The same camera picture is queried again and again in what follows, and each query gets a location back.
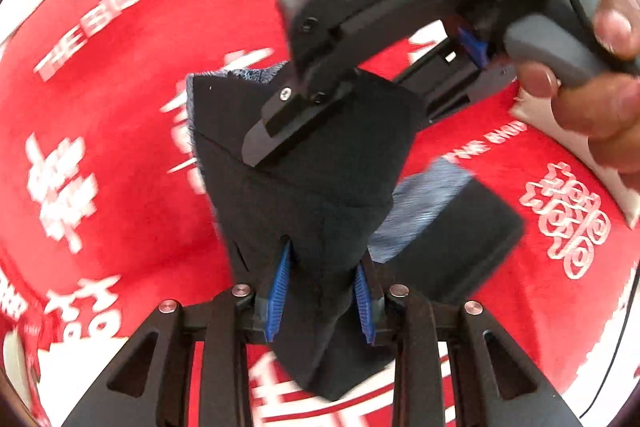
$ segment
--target thin black cord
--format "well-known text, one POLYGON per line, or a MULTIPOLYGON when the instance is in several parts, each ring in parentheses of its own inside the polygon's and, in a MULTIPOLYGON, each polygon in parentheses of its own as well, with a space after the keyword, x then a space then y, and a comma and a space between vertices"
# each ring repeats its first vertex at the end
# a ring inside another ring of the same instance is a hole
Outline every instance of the thin black cord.
POLYGON ((616 355, 618 354, 618 350, 620 349, 620 344, 622 344, 622 338, 625 336, 626 323, 629 321, 629 315, 631 314, 631 305, 634 303, 634 297, 636 296, 636 292, 638 291, 639 281, 640 281, 640 264, 636 267, 636 275, 634 277, 633 284, 631 285, 631 295, 629 295, 629 302, 626 304, 625 320, 624 322, 622 322, 622 329, 620 330, 620 336, 618 338, 618 343, 616 344, 616 349, 613 351, 611 362, 609 363, 609 367, 607 367, 607 372, 604 374, 604 378, 602 379, 602 383, 598 388, 598 392, 596 393, 596 396, 593 397, 593 400, 591 401, 591 404, 587 407, 587 410, 580 415, 580 419, 582 419, 582 417, 586 415, 591 410, 591 407, 593 407, 593 405, 596 403, 596 400, 600 396, 600 391, 602 391, 602 388, 604 387, 604 384, 607 381, 607 377, 611 372, 613 363, 616 360, 616 355))

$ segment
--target red fabric with white print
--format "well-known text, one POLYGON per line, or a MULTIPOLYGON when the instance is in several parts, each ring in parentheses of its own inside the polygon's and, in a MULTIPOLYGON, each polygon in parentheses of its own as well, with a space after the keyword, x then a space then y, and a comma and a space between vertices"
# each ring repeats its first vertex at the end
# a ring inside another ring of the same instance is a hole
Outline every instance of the red fabric with white print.
MULTIPOLYGON (((62 423, 159 301, 189 305, 230 285, 186 136, 183 79, 285 60, 274 1, 46 0, 9 42, 0 61, 0 327, 18 328, 42 373, 40 400, 32 391, 43 423, 44 410, 62 423), (56 394, 62 378, 67 397, 56 394)), ((366 67, 392 77, 434 36, 417 32, 366 67)), ((562 392, 619 311, 634 232, 580 162, 513 121, 514 96, 515 84, 421 133, 402 175, 445 155, 525 218, 526 237, 476 298, 562 392)), ((250 367, 258 425, 390 420, 391 369, 327 404, 261 348, 250 367)))

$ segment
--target silver screw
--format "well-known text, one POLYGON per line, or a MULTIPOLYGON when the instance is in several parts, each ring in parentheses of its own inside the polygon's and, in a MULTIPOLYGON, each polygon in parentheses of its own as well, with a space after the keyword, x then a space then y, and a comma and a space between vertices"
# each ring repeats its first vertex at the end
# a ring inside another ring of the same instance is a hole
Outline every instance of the silver screw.
POLYGON ((484 311, 484 308, 482 308, 482 304, 477 301, 467 301, 465 302, 465 311, 469 315, 479 315, 484 311))
POLYGON ((251 286, 248 284, 236 284, 232 289, 234 297, 246 297, 251 293, 251 286))
POLYGON ((394 297, 402 298, 409 295, 409 288, 404 284, 392 284, 391 288, 389 288, 389 293, 394 297))
POLYGON ((291 88, 290 87, 285 87, 283 90, 280 91, 280 99, 283 102, 287 102, 287 100, 289 100, 291 98, 291 88))
POLYGON ((162 301, 158 306, 160 313, 173 313, 178 309, 178 303, 173 299, 162 301))

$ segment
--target gray fabric trim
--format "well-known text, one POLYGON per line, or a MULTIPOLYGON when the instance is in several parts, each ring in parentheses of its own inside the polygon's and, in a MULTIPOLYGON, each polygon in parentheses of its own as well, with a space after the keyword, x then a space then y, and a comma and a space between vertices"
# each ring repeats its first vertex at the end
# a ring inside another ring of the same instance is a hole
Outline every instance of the gray fabric trim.
POLYGON ((470 172, 444 158, 426 171, 402 180, 394 190, 394 206, 369 239, 377 263, 393 259, 428 227, 472 179, 470 172))

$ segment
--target black and gray fabric item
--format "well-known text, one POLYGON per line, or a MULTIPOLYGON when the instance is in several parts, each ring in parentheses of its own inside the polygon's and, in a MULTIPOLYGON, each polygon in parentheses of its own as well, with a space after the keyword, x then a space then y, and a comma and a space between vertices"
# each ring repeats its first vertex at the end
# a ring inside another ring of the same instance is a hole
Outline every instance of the black and gray fabric item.
MULTIPOLYGON (((479 284, 506 250, 499 250, 499 255, 483 251, 478 263, 462 255, 459 266, 452 254, 456 245, 446 245, 440 238, 446 231, 430 235, 430 230, 437 224, 460 237, 468 216, 444 222, 440 216, 454 212, 465 191, 480 198, 481 204, 499 207, 509 218, 514 214, 454 166, 447 171, 446 166, 436 165, 435 171, 451 174, 453 182, 447 184, 458 187, 457 192, 436 196, 421 189, 420 178, 396 187, 422 119, 422 105, 408 90, 366 71, 354 76, 353 93, 342 107, 286 155, 257 169, 245 165, 244 136, 289 74, 289 64, 192 74, 187 78, 187 108, 195 155, 236 280, 258 284, 280 256, 283 237, 289 238, 289 289, 280 330, 270 346, 300 387, 334 400, 394 356, 386 347, 366 343, 353 300, 355 268, 367 247, 386 262, 378 265, 385 280, 398 277, 404 282, 404 272, 415 264, 419 273, 425 272, 425 282, 415 282, 414 277, 410 283, 428 296, 444 295, 444 285, 456 287, 456 273, 463 273, 465 290, 471 276, 479 284), (407 220, 417 224, 394 232, 394 222, 407 220), (445 247, 454 249, 434 259, 431 248, 425 248, 425 241, 433 238, 438 253, 445 247), (405 253, 412 261, 402 261, 405 253), (474 272, 474 266, 482 269, 474 272), (440 283, 439 271, 446 274, 445 283, 440 283)), ((507 229, 513 221, 507 219, 507 229)), ((519 221, 515 228, 520 229, 519 221)), ((500 243, 495 237, 484 243, 477 237, 473 241, 485 246, 500 243)), ((477 249, 470 252, 476 255, 477 249)))

